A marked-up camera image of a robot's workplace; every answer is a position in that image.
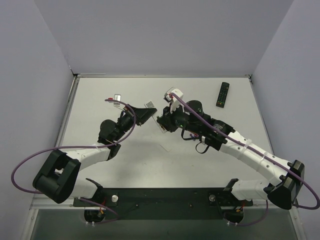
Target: bolt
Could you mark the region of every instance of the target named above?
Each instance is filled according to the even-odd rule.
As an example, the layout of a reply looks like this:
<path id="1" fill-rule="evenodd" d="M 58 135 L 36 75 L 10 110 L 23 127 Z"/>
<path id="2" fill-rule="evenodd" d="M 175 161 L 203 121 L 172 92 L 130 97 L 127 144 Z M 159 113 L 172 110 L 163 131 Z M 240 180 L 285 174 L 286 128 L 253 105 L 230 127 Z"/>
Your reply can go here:
<path id="1" fill-rule="evenodd" d="M 216 200 L 216 196 L 213 195 L 213 194 L 211 194 L 211 195 L 209 196 L 209 201 L 210 201 L 210 202 L 214 202 L 215 200 Z"/>
<path id="2" fill-rule="evenodd" d="M 117 195 L 113 195 L 113 196 L 111 197 L 111 201 L 112 201 L 113 203 L 118 202 L 118 199 L 119 199 L 119 197 L 118 197 Z"/>

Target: black remote control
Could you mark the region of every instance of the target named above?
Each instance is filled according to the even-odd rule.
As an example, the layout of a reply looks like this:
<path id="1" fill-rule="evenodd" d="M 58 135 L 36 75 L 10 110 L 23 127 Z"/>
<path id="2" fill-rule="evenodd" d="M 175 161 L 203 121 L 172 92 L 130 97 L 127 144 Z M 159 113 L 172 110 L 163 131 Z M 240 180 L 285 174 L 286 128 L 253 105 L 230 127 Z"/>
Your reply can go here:
<path id="1" fill-rule="evenodd" d="M 216 104 L 215 104 L 219 108 L 223 108 L 225 106 L 229 85 L 230 84 L 227 82 L 223 82 L 221 84 L 218 100 L 216 101 Z"/>

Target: white table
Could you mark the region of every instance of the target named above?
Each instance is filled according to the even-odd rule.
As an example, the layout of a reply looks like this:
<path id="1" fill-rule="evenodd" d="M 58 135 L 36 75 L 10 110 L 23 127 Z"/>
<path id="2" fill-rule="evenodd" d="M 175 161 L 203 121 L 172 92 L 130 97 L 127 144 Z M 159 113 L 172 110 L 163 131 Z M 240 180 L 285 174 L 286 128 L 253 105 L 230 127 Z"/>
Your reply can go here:
<path id="1" fill-rule="evenodd" d="M 230 83 L 230 88 L 225 107 L 219 108 L 216 101 L 222 82 Z M 62 145 L 92 145 L 103 120 L 117 121 L 120 110 L 104 99 L 121 94 L 122 101 L 138 108 L 152 100 L 162 113 L 168 106 L 164 93 L 171 87 L 179 88 L 185 101 L 201 101 L 206 114 L 271 151 L 248 78 L 80 78 Z M 262 178 L 213 148 L 205 154 L 197 153 L 198 142 L 184 141 L 180 134 L 180 129 L 163 134 L 149 119 L 121 143 L 115 158 L 82 170 L 79 178 L 91 178 L 103 187 L 114 188 L 224 187 L 232 178 Z"/>

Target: white wall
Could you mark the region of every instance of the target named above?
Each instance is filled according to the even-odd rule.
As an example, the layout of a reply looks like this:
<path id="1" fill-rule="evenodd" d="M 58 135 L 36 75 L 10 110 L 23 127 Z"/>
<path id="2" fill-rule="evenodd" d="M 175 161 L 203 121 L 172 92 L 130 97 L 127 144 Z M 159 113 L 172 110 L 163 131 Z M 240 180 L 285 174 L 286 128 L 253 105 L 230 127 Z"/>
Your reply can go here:
<path id="1" fill-rule="evenodd" d="M 55 143 L 73 80 L 67 62 L 33 0 L 0 1 L 0 236 L 17 240 L 33 195 L 13 187 L 23 158 Z M 18 171 L 32 189 L 44 158 Z"/>
<path id="2" fill-rule="evenodd" d="M 74 73 L 244 76 L 293 0 L 35 0 Z"/>
<path id="3" fill-rule="evenodd" d="M 253 88 L 272 147 L 305 163 L 320 194 L 320 1 L 295 0 L 253 74 Z M 303 188 L 302 205 L 315 205 Z M 319 239 L 320 211 L 300 210 L 308 239 Z"/>

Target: gray floor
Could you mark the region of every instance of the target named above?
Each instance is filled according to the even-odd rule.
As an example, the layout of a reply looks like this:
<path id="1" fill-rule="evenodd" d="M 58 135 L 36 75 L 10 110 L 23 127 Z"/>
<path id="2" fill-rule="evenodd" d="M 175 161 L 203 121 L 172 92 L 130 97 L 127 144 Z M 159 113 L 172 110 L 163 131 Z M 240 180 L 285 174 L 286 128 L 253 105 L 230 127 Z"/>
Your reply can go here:
<path id="1" fill-rule="evenodd" d="M 246 209 L 243 222 L 263 214 Z M 253 226 L 227 226 L 224 220 L 119 220 L 95 227 L 85 225 L 83 210 L 38 212 L 32 240 L 296 240 L 288 211 L 272 208 L 267 218 Z"/>

